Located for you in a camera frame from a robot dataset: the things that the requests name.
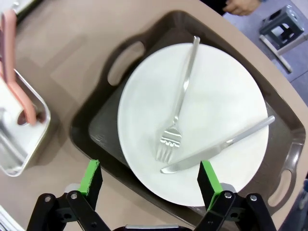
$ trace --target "knife handle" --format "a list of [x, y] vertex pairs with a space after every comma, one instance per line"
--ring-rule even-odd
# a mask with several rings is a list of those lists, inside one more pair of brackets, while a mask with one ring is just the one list
[[266, 127], [267, 125], [271, 124], [274, 121], [275, 121], [275, 116], [273, 116], [273, 115], [264, 119], [264, 120], [262, 120], [261, 122], [257, 123], [256, 125], [247, 129], [246, 131], [242, 132], [241, 134], [235, 136], [232, 139], [227, 140], [224, 143], [223, 148], [227, 148], [227, 147], [231, 146], [232, 144], [246, 138], [247, 136], [254, 134], [255, 132], [261, 130], [262, 128]]

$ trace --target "floor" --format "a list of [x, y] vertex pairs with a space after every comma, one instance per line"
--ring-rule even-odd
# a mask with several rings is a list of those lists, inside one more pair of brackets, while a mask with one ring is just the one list
[[308, 105], [308, 41], [300, 44], [283, 57], [293, 68], [293, 73], [288, 74], [275, 59], [274, 54], [259, 40], [259, 28], [261, 21], [285, 5], [291, 5], [301, 19], [304, 21], [306, 31], [308, 30], [308, 1], [307, 0], [268, 0], [263, 3], [250, 16], [239, 17], [226, 14], [224, 17], [242, 31], [271, 59], [277, 68], [291, 82], [292, 86]]

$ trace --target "dark gray tray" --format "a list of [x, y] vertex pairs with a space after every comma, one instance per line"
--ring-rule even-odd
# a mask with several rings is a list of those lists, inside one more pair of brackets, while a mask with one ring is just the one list
[[[251, 73], [266, 101], [268, 114], [276, 117], [269, 129], [269, 143], [264, 160], [254, 178], [240, 195], [259, 193], [271, 214], [290, 197], [296, 181], [296, 165], [305, 141], [305, 129], [297, 116], [267, 80], [226, 41], [185, 12], [170, 12], [143, 34], [120, 44], [103, 67], [97, 88], [76, 114], [72, 127], [73, 143], [89, 158], [99, 159], [101, 166], [133, 191], [168, 213], [195, 226], [205, 214], [203, 207], [185, 207], [161, 199], [143, 186], [134, 176], [123, 156], [117, 133], [117, 110], [121, 93], [134, 68], [153, 52], [177, 43], [191, 42], [193, 35], [201, 43], [219, 48], [236, 58]], [[119, 55], [130, 45], [142, 42], [145, 55], [133, 63], [118, 86], [111, 86], [107, 76]], [[274, 207], [267, 201], [276, 191], [284, 170], [292, 173], [285, 197]]]

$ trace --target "beige table surface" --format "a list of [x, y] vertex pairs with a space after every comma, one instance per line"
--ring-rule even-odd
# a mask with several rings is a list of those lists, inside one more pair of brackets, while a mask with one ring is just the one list
[[[225, 38], [259, 69], [308, 128], [308, 109], [284, 76], [241, 32], [197, 0], [46, 0], [18, 28], [16, 69], [57, 113], [60, 127], [36, 166], [17, 178], [0, 173], [0, 205], [24, 228], [39, 195], [60, 196], [84, 174], [89, 160], [70, 141], [69, 126], [95, 88], [108, 54], [171, 10], [187, 11]], [[307, 154], [305, 145], [295, 190], [273, 215], [277, 227], [302, 186]], [[183, 224], [104, 171], [103, 179], [97, 212], [111, 229], [125, 224]], [[67, 230], [76, 226], [70, 224]]]

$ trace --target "person's hand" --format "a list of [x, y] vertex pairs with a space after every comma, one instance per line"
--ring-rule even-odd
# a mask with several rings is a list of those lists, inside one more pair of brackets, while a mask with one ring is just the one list
[[235, 15], [249, 15], [261, 4], [260, 0], [227, 0], [227, 6], [223, 8], [225, 12]]

